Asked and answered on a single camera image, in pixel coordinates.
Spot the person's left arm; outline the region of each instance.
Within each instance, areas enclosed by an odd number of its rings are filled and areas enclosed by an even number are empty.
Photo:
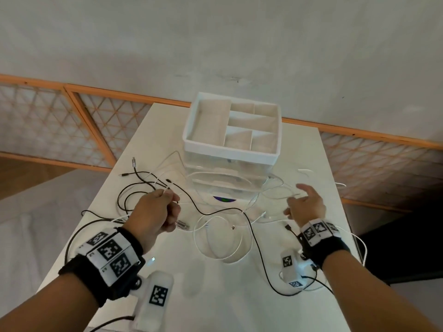
[[[158,189],[141,197],[123,227],[147,253],[158,234],[172,232],[180,213],[180,198]],[[0,319],[3,332],[80,332],[99,305],[91,291],[73,273],[58,276],[36,295]]]

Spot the person's right arm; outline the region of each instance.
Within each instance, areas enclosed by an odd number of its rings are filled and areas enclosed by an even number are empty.
[[[309,220],[324,218],[326,208],[318,193],[305,184],[298,184],[297,188],[306,191],[308,196],[288,198],[289,207],[284,213],[300,228]],[[327,256],[322,270],[352,332],[440,331],[347,251]]]

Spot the orange metal frame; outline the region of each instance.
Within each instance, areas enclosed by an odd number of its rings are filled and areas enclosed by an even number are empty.
[[[109,162],[109,164],[111,166],[115,165],[116,159],[115,159],[112,151],[110,150],[109,146],[107,145],[106,141],[103,139],[103,136],[100,133],[99,129],[97,128],[94,120],[92,119],[91,115],[89,114],[85,105],[83,104],[83,102],[79,96],[79,93],[115,98],[115,99],[120,99],[120,100],[135,101],[135,102],[146,103],[146,104],[159,103],[159,104],[174,105],[174,106],[181,106],[181,107],[190,107],[190,105],[191,105],[191,103],[187,102],[187,101],[170,100],[170,99],[157,98],[157,97],[147,96],[147,95],[132,94],[132,93],[112,91],[112,90],[106,90],[106,89],[97,89],[94,87],[75,85],[75,84],[70,84],[70,83],[60,83],[60,82],[55,82],[55,81],[46,81],[46,80],[9,76],[9,75],[2,75],[2,74],[0,74],[0,82],[60,90],[65,95],[65,97],[68,99],[69,103],[72,105],[72,108],[75,111],[75,113],[80,117],[82,122],[88,128],[91,136],[93,137],[93,139],[97,143],[99,149],[103,153],[103,156],[106,158],[106,160]],[[324,131],[324,132],[328,132],[328,133],[336,133],[336,134],[340,134],[340,135],[354,136],[354,137],[363,138],[363,139],[371,139],[371,140],[376,140],[376,141],[392,142],[392,143],[397,143],[397,144],[413,145],[413,146],[418,146],[418,147],[423,147],[423,148],[443,150],[443,144],[440,142],[433,142],[433,141],[421,140],[421,139],[412,139],[412,138],[407,138],[407,137],[403,137],[403,136],[377,133],[377,132],[372,132],[372,131],[367,131],[367,130],[347,128],[347,127],[332,126],[332,125],[327,125],[327,124],[323,124],[323,123],[302,121],[302,120],[296,120],[296,119],[290,119],[290,118],[282,118],[282,122],[297,124],[297,125],[302,125],[302,126],[308,126],[308,127],[315,127],[315,128],[318,128],[318,130],[320,130],[320,131]],[[8,157],[8,158],[20,159],[20,160],[25,160],[25,161],[35,161],[35,162],[39,162],[39,163],[47,163],[47,164],[54,164],[54,165],[61,165],[61,166],[69,166],[69,167],[78,168],[78,169],[90,169],[90,170],[105,171],[105,172],[111,171],[111,169],[109,169],[109,168],[88,166],[88,165],[83,165],[83,164],[78,164],[78,163],[69,163],[69,162],[56,161],[56,160],[50,160],[50,159],[45,159],[45,158],[37,158],[37,157],[32,157],[32,156],[9,154],[9,153],[4,153],[4,152],[0,152],[0,157]],[[367,206],[367,207],[379,208],[379,209],[384,209],[384,210],[388,210],[388,211],[396,211],[396,212],[410,212],[408,210],[397,209],[394,207],[385,207],[385,206],[381,206],[381,205],[368,204],[368,203],[353,201],[353,200],[344,199],[344,198],[342,198],[341,201],[344,204]]]

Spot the wristband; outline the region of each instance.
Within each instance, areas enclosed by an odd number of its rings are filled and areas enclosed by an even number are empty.
[[[320,268],[326,257],[335,251],[350,252],[349,247],[341,240],[340,231],[330,222],[314,219],[306,223],[300,231],[297,237],[304,255]]]
[[[128,296],[145,264],[139,241],[124,228],[103,229],[76,249],[58,272],[74,273],[102,307],[107,299]]]

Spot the tile floor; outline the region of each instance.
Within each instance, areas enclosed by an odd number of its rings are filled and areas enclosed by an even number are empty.
[[[107,176],[74,170],[0,201],[0,317],[36,292]]]

